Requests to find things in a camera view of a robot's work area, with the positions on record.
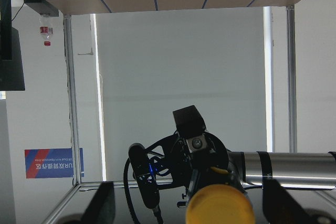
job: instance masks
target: plastic bottle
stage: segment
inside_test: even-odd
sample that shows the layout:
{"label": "plastic bottle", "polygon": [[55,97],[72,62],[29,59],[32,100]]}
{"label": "plastic bottle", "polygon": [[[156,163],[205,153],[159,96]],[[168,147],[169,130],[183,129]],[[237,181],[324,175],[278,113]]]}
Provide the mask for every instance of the plastic bottle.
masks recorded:
{"label": "plastic bottle", "polygon": [[40,15],[40,34],[44,40],[45,46],[50,46],[50,39],[53,35],[53,29],[51,24],[51,17],[49,14],[41,14]]}

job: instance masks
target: screw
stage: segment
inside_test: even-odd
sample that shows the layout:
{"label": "screw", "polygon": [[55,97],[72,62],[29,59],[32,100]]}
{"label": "screw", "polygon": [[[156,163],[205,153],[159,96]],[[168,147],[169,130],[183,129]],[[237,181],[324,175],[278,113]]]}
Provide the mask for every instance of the screw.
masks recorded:
{"label": "screw", "polygon": [[194,138],[192,141],[192,145],[195,149],[200,149],[203,146],[202,140],[200,140],[199,138]]}

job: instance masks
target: metal clip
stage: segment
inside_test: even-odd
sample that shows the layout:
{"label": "metal clip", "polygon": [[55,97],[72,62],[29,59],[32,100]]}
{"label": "metal clip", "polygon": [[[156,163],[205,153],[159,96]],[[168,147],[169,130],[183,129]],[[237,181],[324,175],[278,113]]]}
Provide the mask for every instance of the metal clip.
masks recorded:
{"label": "metal clip", "polygon": [[91,47],[91,52],[89,52],[89,53],[87,53],[87,54],[77,54],[77,55],[93,55],[92,47]]}

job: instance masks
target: blue and red sign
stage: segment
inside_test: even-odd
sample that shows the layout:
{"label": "blue and red sign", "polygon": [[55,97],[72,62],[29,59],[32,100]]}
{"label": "blue and red sign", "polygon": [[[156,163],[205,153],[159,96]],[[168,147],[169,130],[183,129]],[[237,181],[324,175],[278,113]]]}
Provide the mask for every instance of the blue and red sign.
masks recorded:
{"label": "blue and red sign", "polygon": [[[83,149],[80,148],[81,175],[84,176]],[[71,148],[25,150],[26,178],[73,177]]]}

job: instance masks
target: blue light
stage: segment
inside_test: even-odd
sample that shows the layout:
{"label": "blue light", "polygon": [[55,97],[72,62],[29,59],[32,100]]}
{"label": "blue light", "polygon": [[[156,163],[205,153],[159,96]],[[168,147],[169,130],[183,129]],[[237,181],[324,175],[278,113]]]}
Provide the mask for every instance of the blue light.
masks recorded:
{"label": "blue light", "polygon": [[149,164],[149,170],[150,170],[150,172],[151,172],[151,174],[152,174],[152,176],[153,176],[153,169],[152,169],[151,164]]}

